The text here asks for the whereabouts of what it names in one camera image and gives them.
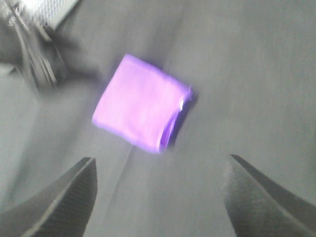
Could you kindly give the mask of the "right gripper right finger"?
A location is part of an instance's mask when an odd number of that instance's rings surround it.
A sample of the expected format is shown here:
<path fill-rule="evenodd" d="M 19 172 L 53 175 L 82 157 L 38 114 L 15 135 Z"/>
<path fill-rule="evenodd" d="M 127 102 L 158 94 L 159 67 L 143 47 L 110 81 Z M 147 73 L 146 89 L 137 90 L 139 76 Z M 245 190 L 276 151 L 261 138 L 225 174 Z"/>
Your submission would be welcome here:
<path fill-rule="evenodd" d="M 242 157 L 231 154 L 222 193 L 238 237 L 314 237 L 316 207 L 286 190 Z"/>

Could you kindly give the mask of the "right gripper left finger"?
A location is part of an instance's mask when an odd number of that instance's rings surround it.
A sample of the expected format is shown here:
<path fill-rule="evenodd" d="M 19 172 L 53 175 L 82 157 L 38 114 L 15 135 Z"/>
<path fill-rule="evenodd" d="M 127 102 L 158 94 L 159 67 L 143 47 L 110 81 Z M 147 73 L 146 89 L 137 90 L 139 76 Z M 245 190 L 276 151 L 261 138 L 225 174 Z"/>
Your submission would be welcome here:
<path fill-rule="evenodd" d="M 81 237 L 96 201 L 96 160 L 83 158 L 59 179 L 0 215 L 2 237 Z"/>

